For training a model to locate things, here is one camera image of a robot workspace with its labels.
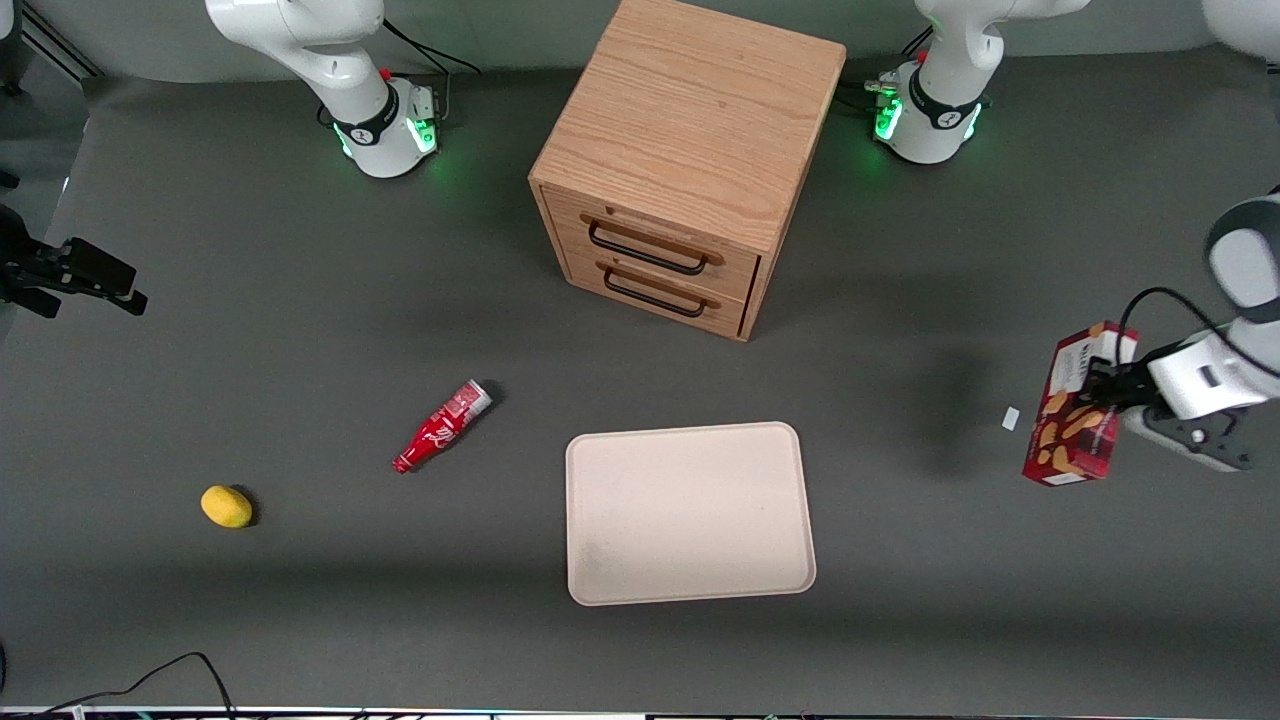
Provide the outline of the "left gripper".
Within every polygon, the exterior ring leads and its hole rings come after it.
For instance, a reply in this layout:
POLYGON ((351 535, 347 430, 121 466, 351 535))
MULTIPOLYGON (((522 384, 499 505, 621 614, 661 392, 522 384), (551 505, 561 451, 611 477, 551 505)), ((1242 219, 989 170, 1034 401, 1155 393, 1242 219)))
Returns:
POLYGON ((1115 364, 1093 357, 1085 389, 1076 396, 1082 407, 1125 413, 1153 402, 1153 382, 1180 419, 1249 407, 1279 397, 1279 380, 1228 347, 1212 331, 1192 334, 1180 343, 1151 351, 1146 360, 1115 364))

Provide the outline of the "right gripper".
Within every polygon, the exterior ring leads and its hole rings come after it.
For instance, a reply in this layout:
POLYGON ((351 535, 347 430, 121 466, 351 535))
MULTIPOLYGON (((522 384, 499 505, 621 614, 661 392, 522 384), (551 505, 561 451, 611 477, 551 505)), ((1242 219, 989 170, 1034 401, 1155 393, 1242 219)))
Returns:
POLYGON ((54 319, 61 306, 55 293, 74 292, 142 316, 148 299, 134 287, 136 277, 132 265, 86 240, 60 246, 36 240, 22 217, 1 205, 1 301, 54 319))

